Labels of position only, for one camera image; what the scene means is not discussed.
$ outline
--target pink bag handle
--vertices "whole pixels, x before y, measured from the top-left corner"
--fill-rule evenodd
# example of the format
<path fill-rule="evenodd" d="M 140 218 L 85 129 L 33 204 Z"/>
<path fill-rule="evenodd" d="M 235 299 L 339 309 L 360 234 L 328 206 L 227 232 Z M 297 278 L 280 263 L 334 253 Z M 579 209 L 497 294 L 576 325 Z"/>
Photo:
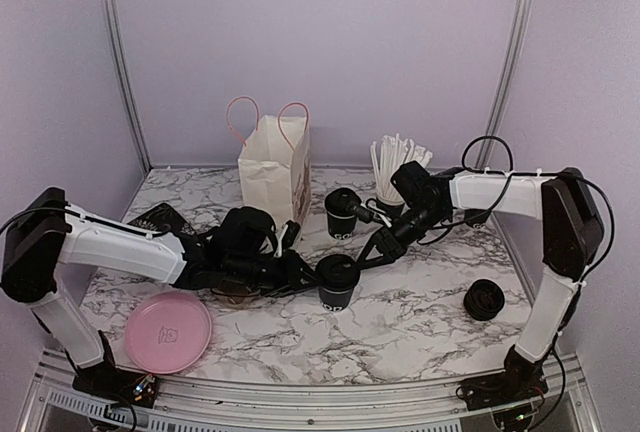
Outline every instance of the pink bag handle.
<path fill-rule="evenodd" d="M 231 112 L 231 107 L 233 106 L 233 104 L 235 104 L 236 102 L 238 102 L 239 100 L 242 100 L 242 99 L 250 100 L 251 103 L 253 104 L 253 106 L 256 108 L 256 130 L 258 130 L 258 124 L 260 123 L 260 107 L 258 107 L 258 104 L 256 103 L 255 100 L 253 100 L 251 97 L 247 97 L 245 95 L 242 95 L 240 97 L 236 97 L 231 102 L 229 102 L 229 105 L 227 105 L 227 127 L 229 127 L 229 130 L 231 131 L 231 133 L 233 135 L 235 135 L 236 137 L 238 137 L 238 139 L 240 139 L 240 141 L 242 142 L 242 145 L 244 147 L 246 147 L 247 146 L 247 141 L 245 140 L 244 137 L 242 137 L 236 131 L 236 129 L 233 128 L 233 125 L 231 125 L 231 121 L 229 120 L 229 112 Z"/>
<path fill-rule="evenodd" d="M 278 114 L 278 128 L 280 129 L 280 133 L 282 134 L 282 137 L 284 137 L 284 140 L 286 140 L 287 144 L 289 144 L 289 147 L 291 147 L 291 150 L 295 150 L 295 147 L 293 146 L 293 144 L 291 143 L 289 138 L 284 133 L 284 130 L 282 130 L 282 121 L 281 120 L 282 120 L 282 114 L 284 114 L 284 111 L 287 110 L 289 107 L 293 107 L 294 105 L 297 105 L 297 106 L 302 107 L 304 109 L 305 114 L 307 114 L 307 122 L 304 125 L 304 130 L 306 131 L 309 128 L 309 109 L 302 102 L 291 102 L 290 104 L 287 104 L 282 108 L 282 110 Z"/>

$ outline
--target logo on plate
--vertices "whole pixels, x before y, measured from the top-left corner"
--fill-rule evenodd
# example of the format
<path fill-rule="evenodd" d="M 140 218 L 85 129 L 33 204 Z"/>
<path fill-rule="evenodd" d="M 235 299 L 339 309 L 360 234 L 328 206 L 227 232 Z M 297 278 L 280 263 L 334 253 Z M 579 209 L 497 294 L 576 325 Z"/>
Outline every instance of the logo on plate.
<path fill-rule="evenodd" d="M 170 344 L 177 341 L 178 331 L 176 329 L 170 329 L 169 327 L 165 327 L 164 325 L 160 328 L 160 333 L 158 334 L 159 344 Z"/>

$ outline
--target paper bag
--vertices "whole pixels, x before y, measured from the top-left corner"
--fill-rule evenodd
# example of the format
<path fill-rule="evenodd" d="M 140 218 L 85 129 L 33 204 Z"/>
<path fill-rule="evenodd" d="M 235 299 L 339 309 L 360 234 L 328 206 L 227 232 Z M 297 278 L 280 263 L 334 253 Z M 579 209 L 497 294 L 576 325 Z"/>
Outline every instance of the paper bag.
<path fill-rule="evenodd" d="M 231 126 L 229 111 L 238 100 L 250 100 L 257 114 L 256 129 L 246 141 Z M 293 106 L 306 117 L 283 117 Z M 309 109 L 301 102 L 282 108 L 277 117 L 260 117 L 258 104 L 250 97 L 237 97 L 227 107 L 227 126 L 243 143 L 238 158 L 244 205 L 268 212 L 277 227 L 288 220 L 304 223 L 311 205 L 309 170 Z"/>

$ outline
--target lavender wall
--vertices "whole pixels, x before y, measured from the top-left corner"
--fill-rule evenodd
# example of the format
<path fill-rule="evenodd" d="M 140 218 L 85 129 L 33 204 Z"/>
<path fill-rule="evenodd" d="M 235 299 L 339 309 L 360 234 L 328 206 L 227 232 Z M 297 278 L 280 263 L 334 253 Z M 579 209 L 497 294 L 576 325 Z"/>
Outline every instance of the lavender wall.
<path fill-rule="evenodd" d="M 578 351 L 607 431 L 635 431 L 640 420 L 639 1 L 534 0 L 501 129 L 519 169 L 578 166 L 613 202 L 616 245 L 565 342 Z M 538 282 L 540 225 L 502 221 Z"/>
<path fill-rule="evenodd" d="M 118 0 L 133 88 L 156 164 L 233 163 L 225 106 L 302 100 L 316 163 L 368 164 L 400 132 L 434 165 L 486 127 L 515 0 Z M 240 129 L 251 129 L 238 109 Z"/>
<path fill-rule="evenodd" d="M 120 217 L 142 172 L 100 0 L 0 0 L 0 17 L 0 221 L 50 185 L 78 205 Z M 87 270 L 78 272 L 68 279 L 76 296 L 87 280 Z M 2 293 L 0 316 L 0 429 L 8 431 L 15 430 L 44 334 Z"/>

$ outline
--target marble table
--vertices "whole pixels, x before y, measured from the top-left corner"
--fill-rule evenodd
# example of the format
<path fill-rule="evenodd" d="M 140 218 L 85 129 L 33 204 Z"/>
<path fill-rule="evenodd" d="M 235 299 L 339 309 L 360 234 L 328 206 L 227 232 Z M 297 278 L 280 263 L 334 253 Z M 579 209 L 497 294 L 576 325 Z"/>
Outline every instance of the marble table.
<path fill-rule="evenodd" d="M 323 200 L 336 187 L 364 199 L 374 190 L 367 170 L 314 169 L 312 205 L 296 249 L 312 265 L 332 253 L 356 257 L 376 225 L 359 223 L 352 239 L 326 231 Z M 234 169 L 153 170 L 127 219 L 160 202 L 178 210 L 198 231 L 242 205 Z M 462 300 L 479 278 L 503 289 L 506 306 L 476 322 Z M 82 303 L 90 322 L 111 342 L 118 364 L 133 366 L 123 336 L 126 320 L 143 300 L 169 286 L 99 269 Z M 395 264 L 363 272 L 349 308 L 325 310 L 317 291 L 231 306 L 200 291 L 213 318 L 212 341 L 181 375 L 247 383 L 385 384 L 499 368 L 526 322 L 530 306 L 507 251 L 491 227 L 458 227 L 432 246 L 413 246 Z"/>

